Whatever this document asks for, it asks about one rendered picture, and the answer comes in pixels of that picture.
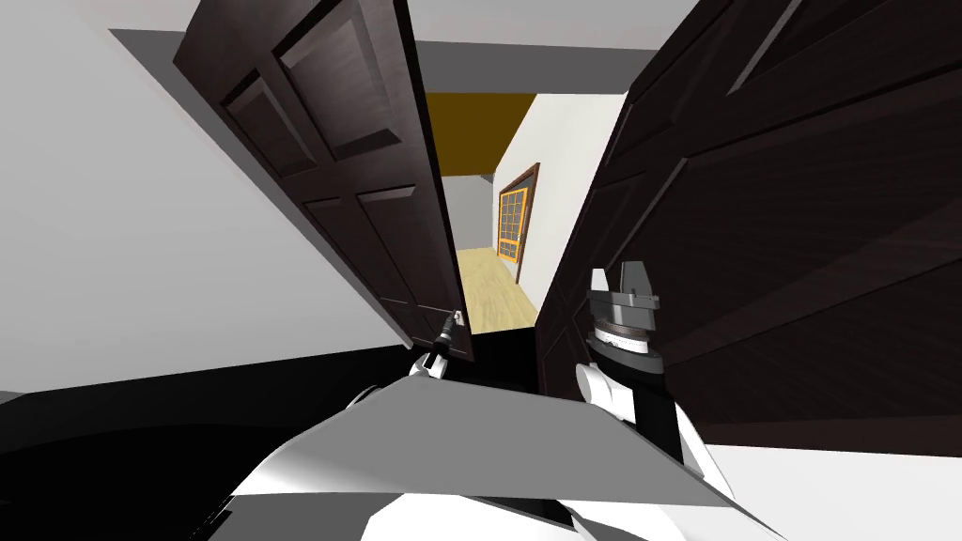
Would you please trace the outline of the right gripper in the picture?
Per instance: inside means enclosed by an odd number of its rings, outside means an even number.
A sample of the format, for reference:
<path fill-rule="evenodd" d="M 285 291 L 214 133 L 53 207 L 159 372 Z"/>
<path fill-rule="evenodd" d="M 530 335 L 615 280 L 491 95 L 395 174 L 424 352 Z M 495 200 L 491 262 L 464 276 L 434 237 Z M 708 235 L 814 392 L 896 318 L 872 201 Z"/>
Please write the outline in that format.
<path fill-rule="evenodd" d="M 660 308 L 659 298 L 652 296 L 652 287 L 642 261 L 622 264 L 620 293 L 610 292 L 604 269 L 592 269 L 587 298 L 594 319 L 607 323 L 654 331 L 654 311 Z"/>

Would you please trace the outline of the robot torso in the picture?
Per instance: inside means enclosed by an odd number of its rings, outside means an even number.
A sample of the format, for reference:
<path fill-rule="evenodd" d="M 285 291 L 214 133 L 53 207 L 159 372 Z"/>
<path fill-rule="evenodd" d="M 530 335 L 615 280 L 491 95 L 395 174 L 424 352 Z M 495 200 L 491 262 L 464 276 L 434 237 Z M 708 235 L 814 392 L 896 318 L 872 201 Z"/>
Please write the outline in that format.
<path fill-rule="evenodd" d="M 610 413 L 405 377 L 286 441 L 198 541 L 785 541 Z"/>

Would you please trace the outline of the orange framed window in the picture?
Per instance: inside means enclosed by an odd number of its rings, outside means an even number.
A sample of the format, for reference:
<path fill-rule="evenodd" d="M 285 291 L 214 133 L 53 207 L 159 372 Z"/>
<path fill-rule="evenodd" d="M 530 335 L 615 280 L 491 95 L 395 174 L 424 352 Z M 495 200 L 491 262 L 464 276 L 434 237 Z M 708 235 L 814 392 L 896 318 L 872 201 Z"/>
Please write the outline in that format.
<path fill-rule="evenodd" d="M 527 231 L 532 214 L 540 163 L 535 162 L 497 196 L 497 230 L 494 249 L 499 259 L 513 268 L 515 283 L 520 282 Z"/>

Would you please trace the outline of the dark brown panelled door leaf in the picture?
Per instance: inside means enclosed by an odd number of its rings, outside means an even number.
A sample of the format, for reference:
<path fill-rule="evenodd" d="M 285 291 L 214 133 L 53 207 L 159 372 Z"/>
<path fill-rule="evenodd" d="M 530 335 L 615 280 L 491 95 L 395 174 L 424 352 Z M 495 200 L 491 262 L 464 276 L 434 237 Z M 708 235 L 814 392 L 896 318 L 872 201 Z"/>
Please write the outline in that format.
<path fill-rule="evenodd" d="M 465 311 L 407 0 L 200 0 L 174 64 L 402 337 Z"/>
<path fill-rule="evenodd" d="M 962 457 L 962 0 L 698 0 L 633 82 L 536 320 L 644 263 L 701 436 Z"/>

